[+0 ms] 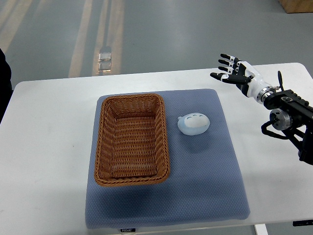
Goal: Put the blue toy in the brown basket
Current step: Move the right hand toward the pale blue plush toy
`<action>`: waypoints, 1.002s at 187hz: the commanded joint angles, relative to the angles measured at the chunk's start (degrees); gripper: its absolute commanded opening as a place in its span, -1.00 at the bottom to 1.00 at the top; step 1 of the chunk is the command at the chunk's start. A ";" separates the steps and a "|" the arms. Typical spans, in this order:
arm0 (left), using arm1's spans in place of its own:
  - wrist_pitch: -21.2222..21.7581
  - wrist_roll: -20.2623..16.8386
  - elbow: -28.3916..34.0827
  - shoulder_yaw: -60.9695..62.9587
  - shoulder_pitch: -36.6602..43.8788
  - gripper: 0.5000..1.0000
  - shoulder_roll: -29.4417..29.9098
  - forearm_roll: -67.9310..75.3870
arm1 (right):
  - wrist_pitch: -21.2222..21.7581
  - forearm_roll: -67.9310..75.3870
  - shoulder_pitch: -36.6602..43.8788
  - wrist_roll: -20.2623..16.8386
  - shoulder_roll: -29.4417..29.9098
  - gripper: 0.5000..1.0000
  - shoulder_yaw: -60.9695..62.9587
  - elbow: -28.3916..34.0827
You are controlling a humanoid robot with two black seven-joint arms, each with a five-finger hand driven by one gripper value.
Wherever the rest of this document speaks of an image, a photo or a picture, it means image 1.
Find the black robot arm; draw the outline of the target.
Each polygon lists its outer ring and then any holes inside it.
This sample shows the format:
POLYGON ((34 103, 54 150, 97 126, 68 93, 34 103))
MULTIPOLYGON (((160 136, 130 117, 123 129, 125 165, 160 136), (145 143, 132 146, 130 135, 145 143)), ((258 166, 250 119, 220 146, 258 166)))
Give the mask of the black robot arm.
POLYGON ((313 108, 292 90, 284 90, 278 72, 279 92, 274 89, 262 95, 263 105, 270 110, 269 121, 261 126, 264 135, 290 140, 298 149, 299 160, 313 164, 313 108))

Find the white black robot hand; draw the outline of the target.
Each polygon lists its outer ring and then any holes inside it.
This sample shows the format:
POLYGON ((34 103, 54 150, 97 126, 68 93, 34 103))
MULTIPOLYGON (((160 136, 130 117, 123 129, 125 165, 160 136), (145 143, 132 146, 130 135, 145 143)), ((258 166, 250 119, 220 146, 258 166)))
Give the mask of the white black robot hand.
POLYGON ((274 92, 273 86, 265 82, 263 76, 248 62, 227 54, 221 54, 218 62, 222 64, 218 67, 220 72, 212 72, 210 76, 221 82, 236 85, 246 97, 252 97, 261 104, 265 94, 274 92))

